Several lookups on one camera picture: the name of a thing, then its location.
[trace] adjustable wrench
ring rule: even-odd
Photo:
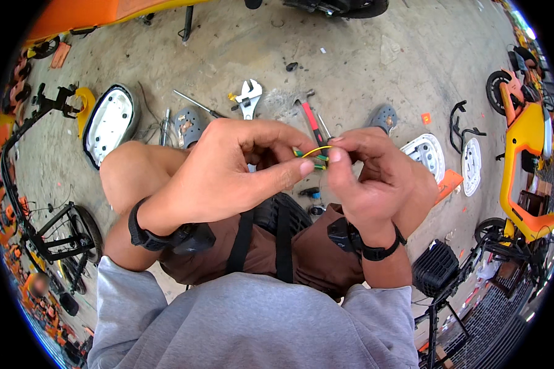
[[[244,81],[242,85],[242,94],[236,97],[236,102],[240,105],[245,120],[251,120],[255,117],[255,107],[259,102],[260,95],[263,93],[263,87],[255,80]]]

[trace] yellow wire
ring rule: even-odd
[[[321,146],[317,149],[314,149],[312,151],[308,151],[307,153],[303,154],[302,158],[305,158],[307,157],[308,155],[310,155],[312,152],[315,152],[315,151],[318,151],[318,150],[322,150],[322,149],[330,149],[332,146]]]

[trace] hand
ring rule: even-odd
[[[345,217],[366,245],[390,247],[396,237],[391,218],[414,186],[410,159],[377,127],[347,131],[328,144],[335,146],[328,152],[328,186]],[[364,164],[358,179],[355,161]]]
[[[281,122],[216,119],[169,183],[140,207],[138,223],[164,236],[185,223],[250,210],[314,170],[310,159],[295,158],[293,147],[306,152],[316,145]],[[278,164],[264,160],[269,157]],[[260,170],[249,173],[247,164]]]

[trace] fingernail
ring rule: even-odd
[[[311,160],[304,160],[303,163],[299,166],[299,172],[302,174],[302,177],[307,176],[314,171],[314,162]]]
[[[331,148],[328,150],[328,162],[336,163],[341,159],[341,150],[338,148]]]

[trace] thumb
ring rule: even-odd
[[[262,201],[292,187],[313,171],[314,163],[310,159],[296,158],[249,175],[252,183],[257,184],[254,186],[255,196],[259,196]]]
[[[328,150],[328,188],[343,203],[349,196],[356,197],[361,190],[351,166],[351,158],[345,150],[336,147]]]

